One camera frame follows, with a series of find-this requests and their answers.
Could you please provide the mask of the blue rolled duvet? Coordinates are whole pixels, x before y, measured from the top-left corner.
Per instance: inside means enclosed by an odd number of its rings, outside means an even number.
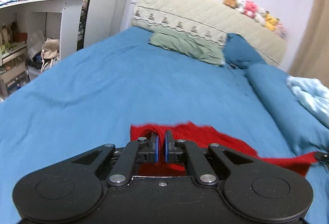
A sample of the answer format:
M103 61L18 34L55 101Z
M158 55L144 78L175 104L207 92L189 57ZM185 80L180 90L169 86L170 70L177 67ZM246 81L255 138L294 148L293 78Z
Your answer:
M328 128L299 103L287 87L286 72L253 64L245 75L294 154L328 153Z

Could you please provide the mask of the light blue blanket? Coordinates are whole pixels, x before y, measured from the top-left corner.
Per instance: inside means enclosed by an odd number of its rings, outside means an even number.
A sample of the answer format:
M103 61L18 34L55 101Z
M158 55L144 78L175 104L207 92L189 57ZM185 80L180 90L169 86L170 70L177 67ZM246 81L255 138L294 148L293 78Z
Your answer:
M288 76L286 83L299 103L328 128L328 88L316 78Z

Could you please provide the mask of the blue bed sheet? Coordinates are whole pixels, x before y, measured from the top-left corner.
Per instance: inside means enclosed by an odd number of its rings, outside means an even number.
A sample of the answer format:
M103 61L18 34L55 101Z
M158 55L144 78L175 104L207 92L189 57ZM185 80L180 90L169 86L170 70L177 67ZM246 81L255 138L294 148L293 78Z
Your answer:
M56 64L1 103L1 223L26 174L105 143L131 126L192 122L241 139L261 157L298 156L245 75L152 46L132 27Z

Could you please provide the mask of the beige curtain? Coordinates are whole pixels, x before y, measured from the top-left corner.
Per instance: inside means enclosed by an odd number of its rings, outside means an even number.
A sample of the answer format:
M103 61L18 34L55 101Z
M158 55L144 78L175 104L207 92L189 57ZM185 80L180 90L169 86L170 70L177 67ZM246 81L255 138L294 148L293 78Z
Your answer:
M319 79L328 86L328 17L329 0L313 0L299 50L295 55L289 74Z

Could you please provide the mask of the dark blue pillow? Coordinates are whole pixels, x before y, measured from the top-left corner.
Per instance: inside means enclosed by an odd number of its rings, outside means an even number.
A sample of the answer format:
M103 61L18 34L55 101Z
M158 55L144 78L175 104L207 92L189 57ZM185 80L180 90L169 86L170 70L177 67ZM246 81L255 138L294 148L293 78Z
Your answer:
M266 64L261 55L239 34L229 33L223 54L227 64L247 69L253 64Z

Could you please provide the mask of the beige bag on floor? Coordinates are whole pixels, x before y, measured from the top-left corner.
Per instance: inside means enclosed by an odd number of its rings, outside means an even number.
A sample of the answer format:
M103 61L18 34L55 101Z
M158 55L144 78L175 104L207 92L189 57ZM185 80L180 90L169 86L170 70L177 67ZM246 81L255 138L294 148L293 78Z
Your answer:
M51 68L55 65L56 62L60 60L60 41L59 39L50 39L48 38L41 49L41 73L45 71L46 68Z

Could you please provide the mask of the green pillow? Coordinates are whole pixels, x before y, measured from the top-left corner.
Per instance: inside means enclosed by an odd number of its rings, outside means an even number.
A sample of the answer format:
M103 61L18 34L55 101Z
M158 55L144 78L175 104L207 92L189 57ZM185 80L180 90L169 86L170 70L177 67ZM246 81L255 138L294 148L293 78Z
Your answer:
M181 32L154 32L149 43L217 67L225 65L223 46Z

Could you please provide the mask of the row of plush toys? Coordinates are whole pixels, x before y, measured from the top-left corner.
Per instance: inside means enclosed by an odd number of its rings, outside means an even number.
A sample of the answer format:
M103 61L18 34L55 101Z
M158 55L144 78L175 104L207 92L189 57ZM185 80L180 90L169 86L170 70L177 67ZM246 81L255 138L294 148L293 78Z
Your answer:
M252 18L256 23L276 33L280 38L286 38L287 30L280 22L280 19L272 16L268 10L259 7L255 2L250 0L223 0L223 4Z

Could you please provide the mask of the white desk shelf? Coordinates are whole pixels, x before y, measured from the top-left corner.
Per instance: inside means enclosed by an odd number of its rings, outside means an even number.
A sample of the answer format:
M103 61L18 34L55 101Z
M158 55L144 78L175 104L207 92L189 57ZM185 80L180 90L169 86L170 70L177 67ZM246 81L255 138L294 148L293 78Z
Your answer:
M82 0L26 0L1 6L1 98L41 74L41 49L60 41L60 60L77 50Z

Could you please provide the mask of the cream quilted headboard cover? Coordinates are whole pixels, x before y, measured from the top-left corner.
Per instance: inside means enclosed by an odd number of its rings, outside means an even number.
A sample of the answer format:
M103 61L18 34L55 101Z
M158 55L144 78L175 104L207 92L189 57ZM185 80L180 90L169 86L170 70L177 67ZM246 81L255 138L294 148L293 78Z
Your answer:
M287 47L276 33L215 0L137 0L131 25L148 31L184 32L221 46L227 34L239 34L276 67L282 63Z

